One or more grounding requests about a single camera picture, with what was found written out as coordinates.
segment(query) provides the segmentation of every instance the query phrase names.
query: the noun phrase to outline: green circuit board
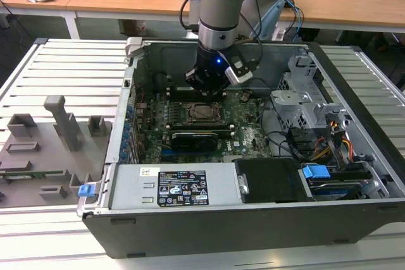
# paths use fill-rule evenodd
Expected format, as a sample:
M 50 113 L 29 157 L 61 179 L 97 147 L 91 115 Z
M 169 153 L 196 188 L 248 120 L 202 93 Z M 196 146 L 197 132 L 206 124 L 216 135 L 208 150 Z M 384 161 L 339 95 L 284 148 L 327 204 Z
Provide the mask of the green circuit board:
M 173 102 L 160 94 L 156 94 L 154 98 L 146 98 L 143 104 L 137 105 L 136 121 L 144 142 L 142 163 L 227 163 L 236 158 L 271 157 L 271 150 L 266 145 L 258 123 L 263 104 L 260 103 L 260 99 L 251 99 L 247 96 L 249 94 L 246 91 L 229 90 L 223 101 L 209 104 Z M 196 132 L 229 134 L 230 130 L 226 127 L 232 124 L 234 126 L 232 136 L 219 135 L 217 149 L 211 153 L 174 153 L 170 147 L 170 140 L 172 133 L 178 131 L 167 129 L 166 124 L 169 123 L 179 129 L 187 126 L 188 132 L 192 132 L 190 130 L 194 127 L 194 120 L 190 116 L 207 120 L 205 113 L 214 113 L 211 120 L 213 127 L 201 129 L 201 126 L 196 125 L 196 128 L 198 127 Z

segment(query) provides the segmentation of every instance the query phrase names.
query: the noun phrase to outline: motherboard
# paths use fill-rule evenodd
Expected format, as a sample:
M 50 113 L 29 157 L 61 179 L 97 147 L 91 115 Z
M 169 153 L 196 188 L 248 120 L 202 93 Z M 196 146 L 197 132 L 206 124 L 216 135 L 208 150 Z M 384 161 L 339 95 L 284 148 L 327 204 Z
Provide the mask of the motherboard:
M 134 125 L 142 163 L 229 163 L 270 157 L 260 127 L 264 106 L 249 90 L 228 90 L 220 101 L 142 94 Z

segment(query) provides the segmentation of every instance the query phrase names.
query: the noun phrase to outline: table leg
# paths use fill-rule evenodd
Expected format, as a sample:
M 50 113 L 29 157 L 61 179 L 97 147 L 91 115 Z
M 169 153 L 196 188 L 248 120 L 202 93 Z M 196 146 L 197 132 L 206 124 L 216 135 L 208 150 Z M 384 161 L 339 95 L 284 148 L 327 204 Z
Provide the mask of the table leg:
M 342 35 L 343 35 L 343 31 L 340 30 L 339 33 L 337 34 L 337 37 L 336 37 L 335 41 L 339 42 L 340 38 L 342 38 Z
M 0 28 L 8 28 L 10 26 L 6 16 L 6 14 L 0 14 Z
M 80 39 L 78 33 L 78 20 L 75 12 L 67 11 L 63 18 L 65 19 L 66 25 L 68 26 L 69 34 L 71 39 Z

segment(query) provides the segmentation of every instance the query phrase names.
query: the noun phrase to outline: gray 3d printed holder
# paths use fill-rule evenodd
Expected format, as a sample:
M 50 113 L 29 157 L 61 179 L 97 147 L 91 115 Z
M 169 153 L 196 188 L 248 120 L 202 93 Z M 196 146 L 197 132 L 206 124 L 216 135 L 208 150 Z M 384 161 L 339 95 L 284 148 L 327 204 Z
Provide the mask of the gray 3d printed holder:
M 0 152 L 0 207 L 76 204 L 78 188 L 100 179 L 112 124 L 102 116 L 77 123 L 64 105 L 62 95 L 45 100 L 56 124 L 37 124 L 29 114 L 10 119 Z

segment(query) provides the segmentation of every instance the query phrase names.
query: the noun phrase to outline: desk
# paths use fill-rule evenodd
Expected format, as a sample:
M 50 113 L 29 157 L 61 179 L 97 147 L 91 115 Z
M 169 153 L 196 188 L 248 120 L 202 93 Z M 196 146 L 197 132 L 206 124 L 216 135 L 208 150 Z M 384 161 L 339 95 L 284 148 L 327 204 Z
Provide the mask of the desk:
M 14 14 L 63 17 L 70 37 L 79 39 L 78 17 L 178 21 L 178 12 L 184 0 L 54 0 L 46 3 L 2 1 Z M 0 5 L 1 13 L 8 12 Z M 188 14 L 189 9 L 186 7 L 184 15 Z
M 405 32 L 404 0 L 295 0 L 304 11 L 306 28 Z M 287 28 L 294 14 L 285 9 L 278 23 Z
M 29 3 L 3 0 L 10 10 L 21 15 L 61 16 L 71 38 L 79 39 L 76 18 L 112 18 L 177 21 L 183 0 L 55 0 Z M 403 0 L 295 0 L 305 14 L 304 26 L 334 30 L 405 32 Z M 0 13 L 7 13 L 0 6 Z M 286 29 L 294 15 L 285 9 L 278 30 Z

